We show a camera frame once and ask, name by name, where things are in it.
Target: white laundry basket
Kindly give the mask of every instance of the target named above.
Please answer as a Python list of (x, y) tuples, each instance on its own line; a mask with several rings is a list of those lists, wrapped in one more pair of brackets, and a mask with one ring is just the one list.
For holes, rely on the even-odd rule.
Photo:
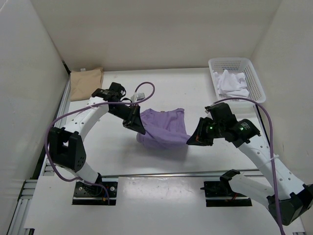
[[(258, 75), (249, 59), (240, 57), (214, 58), (209, 60), (209, 68), (218, 100), (224, 99), (226, 96), (219, 94), (217, 80), (213, 73), (218, 72), (222, 74), (224, 70), (235, 73), (243, 72), (246, 76), (247, 90), (249, 91), (248, 98), (258, 103), (263, 103), (266, 100)], [(227, 101), (227, 103), (233, 108), (248, 108), (253, 106), (253, 103), (248, 101), (231, 100)]]

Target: gray wall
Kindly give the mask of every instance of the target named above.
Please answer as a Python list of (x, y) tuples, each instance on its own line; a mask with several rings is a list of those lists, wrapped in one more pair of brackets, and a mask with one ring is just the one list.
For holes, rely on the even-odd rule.
[(29, 0), (0, 0), (0, 234), (32, 176), (67, 73)]
[(31, 0), (71, 69), (207, 67), (250, 57), (281, 0)]
[[(274, 122), (274, 151), (306, 184), (313, 183), (313, 1), (283, 0), (252, 63)], [(313, 235), (313, 209), (302, 216)]]

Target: purple cable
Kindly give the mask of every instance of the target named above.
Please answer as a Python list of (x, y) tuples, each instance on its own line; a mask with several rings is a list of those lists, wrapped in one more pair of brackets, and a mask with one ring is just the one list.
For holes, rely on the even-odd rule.
[(268, 112), (266, 111), (266, 109), (261, 104), (259, 104), (258, 102), (254, 101), (252, 99), (248, 99), (248, 98), (239, 98), (239, 97), (226, 98), (226, 99), (218, 100), (218, 101), (214, 102), (214, 104), (217, 104), (217, 103), (220, 103), (220, 102), (223, 102), (226, 100), (231, 100), (231, 99), (242, 99), (242, 100), (250, 101), (250, 102), (256, 104), (257, 106), (259, 106), (264, 111), (266, 117), (268, 118), (268, 123), (269, 123), (269, 152), (270, 152), (270, 159), (271, 159), (272, 171), (273, 171), (273, 184), (274, 184), (277, 224), (278, 224), (281, 235), (286, 235), (284, 232), (282, 217), (280, 214), (280, 207), (279, 207), (276, 167), (275, 167), (275, 161), (274, 161), (273, 124), (272, 124), (272, 121), (270, 119), (270, 116), (269, 116)]
[[(133, 103), (103, 102), (103, 103), (93, 104), (93, 105), (87, 106), (87, 107), (85, 107), (85, 108), (78, 109), (78, 110), (69, 112), (69, 113), (67, 113), (67, 114), (61, 115), (60, 117), (58, 117), (58, 118), (56, 118), (55, 120), (53, 120), (53, 122), (48, 126), (48, 128), (47, 128), (47, 130), (46, 130), (46, 132), (45, 132), (45, 153), (46, 153), (46, 155), (47, 155), (47, 157), (48, 157), (48, 160), (49, 160), (49, 162), (50, 162), (50, 164), (51, 164), (51, 166), (52, 166), (52, 169), (53, 169), (54, 172), (57, 174), (57, 176), (59, 176), (59, 178), (60, 178), (61, 180), (64, 180), (64, 181), (66, 181), (66, 182), (72, 182), (72, 181), (75, 181), (75, 180), (82, 180), (82, 181), (84, 181), (84, 180), (83, 180), (82, 178), (80, 178), (80, 177), (75, 177), (75, 178), (70, 179), (70, 180), (67, 179), (67, 178), (64, 178), (64, 177), (60, 174), (60, 172), (58, 171), (58, 169), (56, 168), (56, 166), (54, 165), (53, 160), (52, 160), (52, 158), (51, 158), (51, 156), (50, 156), (50, 153), (49, 153), (49, 148), (48, 148), (48, 136), (49, 136), (49, 131), (50, 131), (50, 129), (53, 127), (53, 125), (54, 125), (58, 120), (61, 120), (62, 118), (65, 118), (65, 117), (67, 117), (67, 116), (69, 116), (69, 115), (72, 115), (72, 114), (75, 114), (75, 113), (79, 113), (79, 112), (81, 112), (81, 111), (85, 111), (85, 110), (90, 109), (90, 108), (95, 107), (95, 106), (100, 106), (100, 105), (105, 105), (105, 104), (114, 104), (114, 105), (115, 105), (115, 104), (117, 104), (117, 105), (118, 105), (118, 104), (128, 104), (128, 105), (130, 105), (130, 104), (132, 104), (132, 105), (140, 104), (140, 103), (142, 103), (142, 102), (144, 102), (144, 101), (150, 99), (150, 98), (154, 95), (154, 93), (155, 93), (155, 91), (156, 91), (156, 87), (155, 87), (154, 84), (151, 83), (151, 82), (143, 82), (143, 83), (140, 83), (140, 84), (137, 86), (136, 91), (139, 89), (139, 87), (141, 87), (141, 86), (144, 85), (144, 84), (150, 84), (150, 85), (152, 86), (153, 90), (152, 90), (152, 93), (151, 93), (147, 98), (145, 98), (145, 99), (143, 99), (143, 100), (140, 100), (140, 101), (137, 101), (137, 102), (133, 102)], [(88, 181), (84, 181), (84, 182), (87, 183), (88, 185), (98, 186), (98, 187), (103, 188), (103, 190), (105, 191), (105, 193), (106, 193), (106, 195), (107, 195), (108, 205), (110, 204), (110, 198), (109, 198), (108, 191), (107, 191), (107, 189), (106, 189), (103, 185), (94, 184), (94, 183), (91, 183), (91, 182), (88, 182)]]

